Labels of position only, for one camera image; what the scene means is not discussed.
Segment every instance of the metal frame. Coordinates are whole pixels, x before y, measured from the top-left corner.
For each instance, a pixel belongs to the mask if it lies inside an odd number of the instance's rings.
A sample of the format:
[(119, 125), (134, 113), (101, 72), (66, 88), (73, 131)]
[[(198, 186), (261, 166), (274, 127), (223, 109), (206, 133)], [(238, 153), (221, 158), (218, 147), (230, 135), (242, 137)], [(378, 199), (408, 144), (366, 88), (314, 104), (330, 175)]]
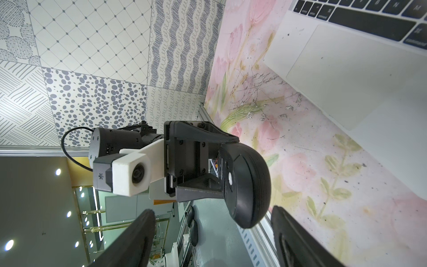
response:
[(154, 244), (154, 241), (156, 241), (156, 240), (161, 240), (161, 239), (163, 239), (163, 243), (161, 244), (161, 247), (160, 248), (158, 248), (158, 249), (155, 249), (155, 250), (151, 250), (150, 251), (150, 258), (152, 257), (152, 254), (153, 254), (153, 252), (155, 252), (155, 251), (160, 251), (160, 258), (162, 258), (163, 257), (163, 255), (164, 255), (164, 244), (165, 244), (165, 242), (166, 242), (166, 237), (167, 237), (167, 230), (169, 229), (169, 222), (170, 222), (170, 215), (169, 215), (169, 218), (163, 218), (163, 219), (159, 219), (159, 218), (157, 218), (158, 216), (156, 216), (156, 225), (157, 225), (157, 223), (159, 223), (159, 222), (164, 222), (164, 221), (167, 221), (167, 225), (166, 225), (166, 230), (165, 230), (165, 234), (164, 234), (164, 238), (158, 238), (158, 239), (153, 239), (153, 244)]
[(86, 259), (88, 260), (88, 264), (90, 264), (90, 263), (91, 263), (91, 257), (90, 257), (90, 255), (89, 255), (88, 247), (86, 246), (86, 243), (87, 243), (87, 241), (86, 241), (86, 234), (85, 234), (84, 227), (83, 227), (83, 224), (82, 224), (82, 215), (80, 214), (79, 203), (78, 203), (78, 201), (77, 201), (77, 195), (76, 195), (76, 190), (75, 190), (75, 188), (79, 188), (79, 186), (72, 187), (72, 190), (73, 190), (73, 198), (74, 198), (74, 205), (75, 205), (76, 210), (77, 210), (77, 217), (79, 218), (80, 231), (81, 231), (81, 233), (82, 233), (82, 238), (83, 238), (83, 244), (82, 244), (82, 245), (85, 247)]
[(214, 123), (209, 116), (208, 112), (206, 111), (205, 107), (203, 106), (203, 103), (200, 103), (199, 107), (199, 119), (202, 121), (208, 121), (210, 123)]
[[(167, 226), (166, 226), (166, 230), (167, 230), (167, 228), (169, 226), (169, 218), (165, 218), (165, 219), (158, 219), (158, 218), (156, 218), (156, 223), (165, 222), (165, 221), (168, 221)], [(125, 228), (125, 227), (128, 227), (129, 225), (131, 225), (132, 222), (109, 224), (109, 225), (102, 225), (102, 226), (93, 226), (93, 227), (90, 227), (90, 228), (85, 228), (85, 229), (83, 229), (83, 231), (84, 231), (85, 234), (87, 234), (87, 233), (97, 233), (97, 232), (100, 232), (100, 231), (107, 231), (107, 230)]]
[[(72, 157), (87, 157), (89, 147), (66, 147)], [(65, 157), (61, 147), (0, 146), (0, 157)]]
[(271, 216), (269, 211), (257, 225), (249, 229), (249, 232), (259, 249), (260, 256), (263, 258), (265, 266), (280, 267), (277, 258), (277, 250), (274, 246), (273, 229), (268, 216)]

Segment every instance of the black cable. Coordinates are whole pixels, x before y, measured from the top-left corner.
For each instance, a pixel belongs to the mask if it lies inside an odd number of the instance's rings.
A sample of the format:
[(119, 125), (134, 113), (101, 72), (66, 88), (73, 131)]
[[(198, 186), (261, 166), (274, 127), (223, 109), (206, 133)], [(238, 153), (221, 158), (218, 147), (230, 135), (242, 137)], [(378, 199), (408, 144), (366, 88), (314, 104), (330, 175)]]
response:
[(71, 129), (71, 130), (69, 130), (68, 132), (64, 133), (64, 135), (63, 135), (63, 136), (62, 136), (62, 138), (61, 138), (61, 149), (62, 149), (62, 152), (64, 152), (64, 154), (67, 156), (67, 158), (69, 158), (72, 162), (74, 162), (75, 164), (79, 165), (80, 167), (82, 167), (82, 168), (84, 168), (84, 169), (87, 169), (87, 170), (89, 170), (89, 171), (94, 171), (93, 169), (91, 169), (91, 168), (89, 168), (89, 167), (87, 167), (87, 166), (85, 166), (85, 165), (81, 164), (81, 163), (80, 163), (80, 162), (78, 162), (77, 160), (73, 159), (73, 158), (72, 158), (72, 157), (67, 153), (67, 151), (65, 151), (65, 145), (64, 145), (65, 137), (66, 137), (70, 132), (72, 132), (72, 131), (74, 131), (74, 130), (78, 130), (78, 129), (86, 129), (86, 130), (88, 130), (88, 131), (94, 132), (91, 128), (84, 127), (84, 126), (76, 127), (76, 128), (72, 128), (72, 129)]
[(126, 129), (129, 129), (129, 128), (136, 129), (136, 128), (141, 127), (141, 126), (144, 126), (144, 125), (147, 125), (147, 123), (134, 124), (134, 125), (127, 125), (127, 126), (125, 126), (125, 127), (118, 128), (118, 130), (126, 130)]

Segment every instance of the keyboard key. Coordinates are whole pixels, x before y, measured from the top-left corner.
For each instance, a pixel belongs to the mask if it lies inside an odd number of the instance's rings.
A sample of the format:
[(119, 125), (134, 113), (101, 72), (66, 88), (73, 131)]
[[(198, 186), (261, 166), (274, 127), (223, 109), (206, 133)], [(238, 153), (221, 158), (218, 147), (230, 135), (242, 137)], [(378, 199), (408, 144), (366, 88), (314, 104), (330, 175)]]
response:
[(341, 0), (339, 4), (342, 6), (349, 6), (349, 5), (351, 5), (352, 1), (353, 0)]
[(314, 3), (313, 6), (312, 6), (312, 8), (310, 9), (310, 12), (308, 12), (308, 15), (310, 17), (316, 17), (316, 15), (319, 12), (321, 6), (322, 6), (322, 4)]
[(427, 1), (414, 0), (402, 13), (402, 16), (410, 18), (422, 18), (427, 13)]
[(362, 9), (366, 6), (369, 0), (354, 0), (354, 3), (351, 5), (351, 7), (355, 7), (357, 9)]
[(427, 50), (427, 24), (419, 24), (403, 42)]
[(409, 1), (410, 0), (391, 0), (384, 8), (383, 13), (397, 15), (406, 7)]
[(304, 1), (298, 0), (298, 3), (295, 5), (294, 12), (299, 13), (303, 5), (304, 5)]
[(415, 26), (415, 22), (399, 18), (364, 13), (337, 7), (329, 22), (371, 33), (394, 41), (400, 41)]
[(333, 6), (323, 5), (322, 9), (319, 12), (319, 15), (317, 15), (317, 18), (327, 21), (329, 19), (329, 16), (332, 14), (334, 8), (335, 7)]
[(387, 3), (387, 0), (371, 0), (366, 10), (380, 11), (381, 8)]
[(304, 6), (301, 9), (301, 14), (307, 15), (312, 5), (312, 2), (305, 2)]

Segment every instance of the diamond grid pattern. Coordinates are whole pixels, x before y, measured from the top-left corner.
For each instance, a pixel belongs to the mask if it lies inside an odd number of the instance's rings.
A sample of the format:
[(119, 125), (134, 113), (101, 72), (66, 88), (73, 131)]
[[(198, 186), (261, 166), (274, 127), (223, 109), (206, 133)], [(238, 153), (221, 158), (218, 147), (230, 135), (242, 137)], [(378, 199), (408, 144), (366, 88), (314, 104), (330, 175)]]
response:
[(149, 0), (28, 0), (43, 67), (146, 83)]

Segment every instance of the table surface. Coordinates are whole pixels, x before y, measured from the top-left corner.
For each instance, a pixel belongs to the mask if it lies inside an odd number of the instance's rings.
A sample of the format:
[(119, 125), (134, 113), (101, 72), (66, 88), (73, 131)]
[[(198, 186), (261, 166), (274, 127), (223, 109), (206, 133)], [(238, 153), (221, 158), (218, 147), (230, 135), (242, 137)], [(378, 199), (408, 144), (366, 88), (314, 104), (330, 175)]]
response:
[(265, 158), (270, 206), (284, 207), (345, 265), (424, 266), (427, 201), (263, 63), (290, 3), (227, 1), (207, 112)]

